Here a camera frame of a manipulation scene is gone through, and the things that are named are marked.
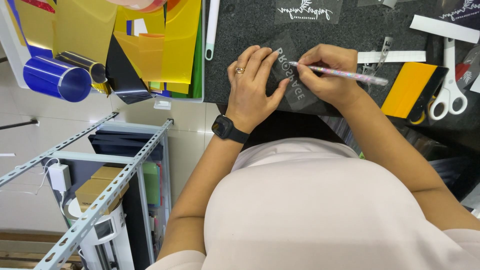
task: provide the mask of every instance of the woman's left hand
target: woman's left hand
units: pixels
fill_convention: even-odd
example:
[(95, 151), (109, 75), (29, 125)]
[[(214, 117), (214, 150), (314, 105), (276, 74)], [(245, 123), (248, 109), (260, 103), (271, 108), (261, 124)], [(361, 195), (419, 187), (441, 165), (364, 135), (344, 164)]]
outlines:
[[(270, 69), (277, 57), (278, 52), (255, 45), (246, 49), (238, 60), (228, 67), (231, 89), (225, 116), (230, 118), (240, 131), (251, 133), (275, 111), (282, 100), (288, 79), (281, 81), (271, 96), (267, 97), (265, 93)], [(245, 72), (236, 73), (236, 67), (245, 68)]]

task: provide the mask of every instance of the power adapter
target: power adapter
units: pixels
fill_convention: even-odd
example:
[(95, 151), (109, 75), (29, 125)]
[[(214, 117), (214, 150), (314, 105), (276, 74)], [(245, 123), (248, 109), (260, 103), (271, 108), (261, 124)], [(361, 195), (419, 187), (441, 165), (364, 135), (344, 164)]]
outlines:
[(67, 165), (53, 163), (48, 168), (48, 172), (50, 173), (52, 189), (58, 190), (59, 192), (66, 192), (72, 186)]

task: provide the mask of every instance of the white tiled floor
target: white tiled floor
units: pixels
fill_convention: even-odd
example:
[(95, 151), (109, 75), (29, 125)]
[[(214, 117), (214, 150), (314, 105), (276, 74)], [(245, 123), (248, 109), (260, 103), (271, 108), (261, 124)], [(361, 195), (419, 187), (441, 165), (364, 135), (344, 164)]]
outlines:
[[(171, 110), (153, 109), (154, 100), (126, 105), (118, 97), (106, 98), (91, 94), (78, 103), (19, 88), (8, 62), (0, 63), (0, 126), (30, 120), (29, 125), (0, 130), (0, 153), (16, 157), (0, 157), (0, 175), (51, 148), (68, 136), (83, 130), (112, 111), (120, 114), (115, 121), (162, 125), (173, 118), (168, 132), (172, 199), (175, 202), (185, 182), (212, 138), (210, 129), (219, 114), (215, 104), (174, 101)], [(66, 151), (93, 153), (86, 137), (65, 148)], [(42, 175), (25, 173), (1, 189), (35, 191)], [(0, 192), (0, 230), (20, 229), (65, 232), (58, 204), (46, 183), (37, 196), (12, 191)]]

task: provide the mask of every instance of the sparkly pen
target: sparkly pen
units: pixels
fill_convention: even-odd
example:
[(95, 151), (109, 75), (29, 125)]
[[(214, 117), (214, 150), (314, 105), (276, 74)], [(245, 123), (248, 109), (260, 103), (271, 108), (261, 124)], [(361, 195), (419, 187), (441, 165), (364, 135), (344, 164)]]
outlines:
[[(298, 62), (288, 62), (292, 66), (298, 66)], [(358, 74), (358, 73), (353, 73), (353, 72), (346, 72), (346, 71), (340, 71), (340, 70), (335, 70), (335, 69), (329, 69), (329, 68), (324, 68), (324, 67), (316, 67), (316, 66), (307, 66), (309, 69), (317, 72), (322, 72), (325, 74), (330, 74), (334, 76), (340, 76), (348, 79), (353, 79), (373, 85), (381, 85), (385, 86), (388, 84), (388, 80), (384, 78), (379, 78), (371, 75), (364, 75), (364, 74)]]

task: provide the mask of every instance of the metal shelving rack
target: metal shelving rack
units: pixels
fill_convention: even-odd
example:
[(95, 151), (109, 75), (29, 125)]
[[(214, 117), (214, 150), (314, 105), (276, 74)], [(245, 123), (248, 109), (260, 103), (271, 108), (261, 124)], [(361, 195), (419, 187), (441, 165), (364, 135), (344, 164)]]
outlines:
[[(50, 150), (40, 154), (39, 156), (31, 159), (22, 166), (18, 166), (15, 170), (0, 177), (0, 187), (17, 177), (18, 175), (26, 172), (30, 168), (34, 167), (42, 161), (44, 158), (59, 158), (59, 159), (72, 159), (72, 160), (89, 160), (89, 161), (101, 161), (112, 163), (123, 163), (126, 166), (115, 177), (111, 184), (98, 196), (98, 198), (92, 203), (85, 213), (73, 224), (71, 228), (63, 235), (63, 237), (54, 245), (54, 247), (43, 257), (43, 259), (34, 268), (35, 270), (58, 270), (67, 261), (74, 250), (77, 249), (83, 238), (93, 228), (95, 221), (98, 220), (102, 213), (107, 209), (108, 205), (114, 200), (114, 198), (120, 193), (123, 186), (129, 182), (131, 177), (137, 173), (138, 182), (140, 187), (140, 198), (143, 209), (143, 217), (145, 223), (145, 232), (147, 235), (148, 251), (150, 257), (150, 263), (155, 262), (152, 238), (150, 237), (150, 222), (148, 217), (148, 205), (146, 201), (145, 185), (142, 163), (147, 159), (152, 150), (161, 143), (163, 145), (163, 160), (162, 160), (162, 178), (167, 183), (167, 189), (170, 190), (170, 173), (168, 163), (168, 137), (167, 130), (173, 124), (173, 120), (167, 120), (162, 126), (133, 124), (133, 123), (120, 123), (108, 121), (118, 113), (111, 113), (109, 116), (101, 119), (95, 124), (89, 126), (87, 129), (73, 135), (65, 141), (54, 146)], [(111, 156), (101, 154), (88, 154), (78, 152), (60, 151), (64, 147), (95, 130), (96, 128), (108, 131), (124, 131), (124, 132), (136, 132), (152, 134), (152, 137), (142, 147), (142, 149), (135, 155), (134, 158)], [(171, 196), (168, 192), (165, 207), (171, 209)]]

